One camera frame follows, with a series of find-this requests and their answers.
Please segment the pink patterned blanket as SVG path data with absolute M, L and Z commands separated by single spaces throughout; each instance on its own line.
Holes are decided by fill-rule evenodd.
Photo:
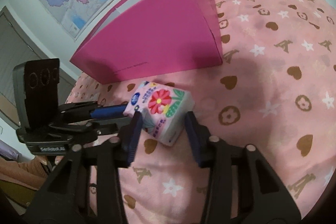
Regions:
M 199 123 L 228 144 L 254 144 L 305 217 L 335 171 L 335 8 L 325 0 L 215 0 L 223 64 L 150 77 L 188 90 Z M 69 102 L 130 101 L 144 79 L 100 85 L 83 73 Z M 187 134 L 165 147 L 145 131 L 120 170 L 129 223 L 199 223 L 209 169 Z

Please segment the pink cardboard box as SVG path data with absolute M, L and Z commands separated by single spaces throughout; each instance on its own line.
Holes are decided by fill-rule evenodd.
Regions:
M 101 84 L 221 65 L 215 0 L 121 0 L 71 63 Z

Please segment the grey door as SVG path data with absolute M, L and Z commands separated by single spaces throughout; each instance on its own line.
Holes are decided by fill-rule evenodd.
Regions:
M 1 118 L 16 129 L 19 117 L 14 98 L 13 69 L 30 60 L 46 59 L 5 6 L 1 9 Z

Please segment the pink floral tissue pack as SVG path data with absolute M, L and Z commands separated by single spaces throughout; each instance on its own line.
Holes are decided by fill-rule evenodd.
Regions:
M 158 142 L 173 146 L 184 127 L 187 112 L 195 102 L 189 91 L 142 81 L 127 104 L 124 115 L 142 114 L 142 128 Z

